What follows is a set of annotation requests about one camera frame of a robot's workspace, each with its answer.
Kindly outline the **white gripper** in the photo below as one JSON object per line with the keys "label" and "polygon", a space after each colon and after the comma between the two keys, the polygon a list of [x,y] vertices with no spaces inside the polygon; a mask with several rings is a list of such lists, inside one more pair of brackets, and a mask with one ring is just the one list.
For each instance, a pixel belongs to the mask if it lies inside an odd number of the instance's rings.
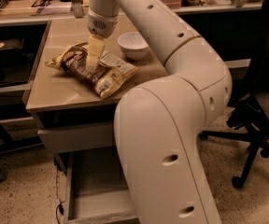
{"label": "white gripper", "polygon": [[105,49],[104,38],[109,38],[118,22],[118,16],[105,17],[93,10],[88,10],[87,27],[92,35],[88,38],[86,70],[94,73]]}

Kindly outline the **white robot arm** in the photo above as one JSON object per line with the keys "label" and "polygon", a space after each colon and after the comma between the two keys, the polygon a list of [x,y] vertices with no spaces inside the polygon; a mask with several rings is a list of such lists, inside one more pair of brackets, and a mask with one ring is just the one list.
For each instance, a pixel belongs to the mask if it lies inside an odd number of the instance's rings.
{"label": "white robot arm", "polygon": [[228,104],[229,69],[160,0],[90,0],[90,31],[110,36],[120,11],[167,72],[127,91],[115,112],[115,141],[139,222],[221,224],[196,139]]}

